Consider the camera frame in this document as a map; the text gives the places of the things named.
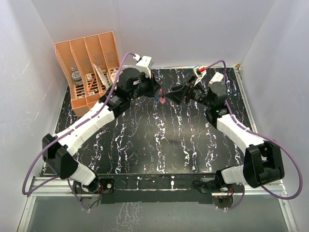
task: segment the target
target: gray floor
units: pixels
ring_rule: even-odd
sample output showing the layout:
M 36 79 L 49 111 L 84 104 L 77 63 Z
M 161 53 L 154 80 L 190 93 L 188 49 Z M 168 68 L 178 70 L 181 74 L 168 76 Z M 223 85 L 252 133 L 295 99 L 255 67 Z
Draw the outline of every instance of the gray floor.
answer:
M 287 232 L 278 199 L 247 195 L 224 213 L 198 203 L 117 203 L 88 214 L 74 197 L 37 197 L 28 232 Z

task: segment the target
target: black marble table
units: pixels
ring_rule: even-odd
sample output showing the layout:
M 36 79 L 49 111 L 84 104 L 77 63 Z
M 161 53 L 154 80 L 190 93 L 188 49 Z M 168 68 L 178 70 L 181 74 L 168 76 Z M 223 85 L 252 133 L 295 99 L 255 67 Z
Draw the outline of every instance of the black marble table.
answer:
M 153 70 L 157 82 L 167 92 L 193 75 L 192 69 Z M 215 72 L 204 77 L 205 86 Z M 233 68 L 227 69 L 226 82 L 233 113 L 250 127 Z M 77 120 L 71 109 L 70 91 L 66 92 L 56 133 Z M 243 153 L 221 132 L 209 124 L 205 107 L 190 102 L 178 106 L 166 99 L 141 97 L 131 103 L 116 120 L 101 128 L 74 156 L 98 174 L 214 173 L 227 166 L 241 165 Z M 54 174 L 43 168 L 42 175 Z

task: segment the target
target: marble tabletop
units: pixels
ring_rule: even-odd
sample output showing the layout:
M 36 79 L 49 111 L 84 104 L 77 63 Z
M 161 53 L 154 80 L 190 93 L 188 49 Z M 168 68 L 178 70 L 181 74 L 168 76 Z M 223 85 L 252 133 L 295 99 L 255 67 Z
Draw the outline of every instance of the marble tabletop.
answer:
M 193 75 L 192 69 L 153 70 L 165 92 Z M 210 69 L 205 86 L 223 68 Z M 233 68 L 227 68 L 228 102 L 238 120 L 250 122 Z M 56 133 L 77 120 L 66 92 Z M 116 120 L 91 136 L 74 156 L 98 174 L 215 173 L 227 166 L 241 165 L 243 153 L 221 132 L 209 124 L 205 107 L 191 101 L 178 106 L 154 98 L 141 97 L 131 103 Z M 42 175 L 54 174 L 47 166 Z

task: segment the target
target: gray wall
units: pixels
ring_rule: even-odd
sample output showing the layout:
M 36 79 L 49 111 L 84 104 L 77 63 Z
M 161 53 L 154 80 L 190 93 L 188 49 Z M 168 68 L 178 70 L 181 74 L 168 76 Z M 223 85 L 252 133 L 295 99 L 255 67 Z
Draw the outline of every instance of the gray wall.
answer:
M 53 40 L 30 0 L 0 7 L 0 231 L 16 231 L 26 172 L 53 132 L 66 80 Z M 33 174 L 42 168 L 42 161 Z
M 270 10 L 241 66 L 249 103 L 259 132 L 284 144 L 304 176 L 301 195 L 290 201 L 301 232 L 308 231 L 309 178 L 309 2 L 277 1 Z M 298 176 L 284 154 L 288 193 Z
M 32 0 L 54 42 L 113 30 L 155 67 L 242 62 L 274 0 Z

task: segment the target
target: white wall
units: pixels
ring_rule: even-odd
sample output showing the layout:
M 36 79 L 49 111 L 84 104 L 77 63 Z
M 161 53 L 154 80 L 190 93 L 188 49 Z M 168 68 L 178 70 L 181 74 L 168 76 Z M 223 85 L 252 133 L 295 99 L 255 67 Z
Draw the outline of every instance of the white wall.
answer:
M 154 66 L 242 62 L 274 0 L 32 0 L 54 42 L 113 30 Z
M 260 133 L 284 144 L 304 176 L 301 195 L 290 201 L 300 232 L 308 231 L 309 179 L 309 2 L 277 1 L 241 66 L 249 103 Z M 293 164 L 284 156 L 289 195 L 298 188 Z
M 30 0 L 0 7 L 0 231 L 16 231 L 26 172 L 52 133 L 66 80 L 53 40 Z M 33 174 L 42 168 L 42 161 Z

